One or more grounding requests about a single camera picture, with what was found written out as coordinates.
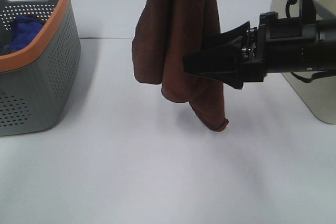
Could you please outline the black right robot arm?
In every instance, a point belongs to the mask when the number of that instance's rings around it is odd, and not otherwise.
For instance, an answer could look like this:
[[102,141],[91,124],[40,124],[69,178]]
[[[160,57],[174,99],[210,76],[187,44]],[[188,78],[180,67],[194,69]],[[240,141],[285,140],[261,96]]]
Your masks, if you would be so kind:
[[202,49],[184,56],[184,71],[242,89],[263,82],[268,73],[312,71],[314,79],[335,76],[335,19],[303,23],[300,17],[261,14],[258,27],[249,22],[208,37]]

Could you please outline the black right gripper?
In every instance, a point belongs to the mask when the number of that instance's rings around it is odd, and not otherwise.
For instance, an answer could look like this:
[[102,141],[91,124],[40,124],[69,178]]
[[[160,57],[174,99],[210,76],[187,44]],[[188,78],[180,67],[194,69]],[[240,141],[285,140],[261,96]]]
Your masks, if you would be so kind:
[[243,82],[263,82],[268,73],[318,70],[318,22],[305,24],[301,17],[278,18],[278,13],[259,16],[253,55],[240,65],[240,40],[250,29],[250,21],[202,42],[201,51],[183,57],[184,72],[217,80],[241,90]]

